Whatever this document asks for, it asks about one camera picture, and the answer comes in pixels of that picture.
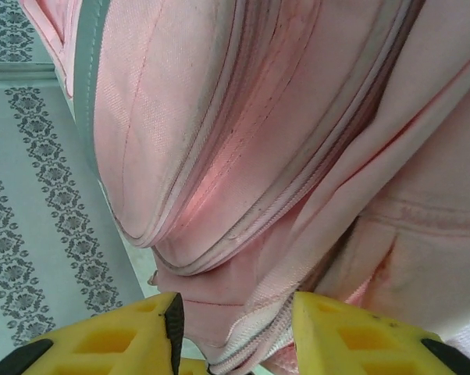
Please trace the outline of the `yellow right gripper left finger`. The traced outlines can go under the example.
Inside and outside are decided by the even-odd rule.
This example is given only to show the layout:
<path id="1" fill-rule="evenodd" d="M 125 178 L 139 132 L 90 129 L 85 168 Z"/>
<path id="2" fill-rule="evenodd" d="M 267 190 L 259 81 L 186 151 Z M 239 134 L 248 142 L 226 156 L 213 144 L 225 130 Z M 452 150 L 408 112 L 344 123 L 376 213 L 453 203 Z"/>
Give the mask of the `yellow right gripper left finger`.
<path id="1" fill-rule="evenodd" d="M 183 328 L 180 294 L 158 294 L 36 337 L 0 375 L 179 375 Z"/>

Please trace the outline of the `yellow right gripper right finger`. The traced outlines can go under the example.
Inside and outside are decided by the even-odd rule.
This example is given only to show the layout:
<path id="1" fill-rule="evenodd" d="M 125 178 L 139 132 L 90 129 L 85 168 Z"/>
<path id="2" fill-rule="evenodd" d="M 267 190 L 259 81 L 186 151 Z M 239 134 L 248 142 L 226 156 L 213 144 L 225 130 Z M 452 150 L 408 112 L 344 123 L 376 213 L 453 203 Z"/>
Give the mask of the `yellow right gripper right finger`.
<path id="1" fill-rule="evenodd" d="M 470 358 L 422 328 L 299 291 L 292 306 L 300 375 L 470 375 Z"/>

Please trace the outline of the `pink backpack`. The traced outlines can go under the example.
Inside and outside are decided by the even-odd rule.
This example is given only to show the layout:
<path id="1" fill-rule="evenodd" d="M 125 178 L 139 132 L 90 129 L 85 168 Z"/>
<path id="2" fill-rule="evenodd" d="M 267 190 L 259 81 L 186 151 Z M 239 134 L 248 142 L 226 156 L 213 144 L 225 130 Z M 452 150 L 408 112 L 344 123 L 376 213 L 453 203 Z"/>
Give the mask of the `pink backpack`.
<path id="1" fill-rule="evenodd" d="M 470 355 L 470 0 L 18 0 L 211 375 L 324 295 Z"/>

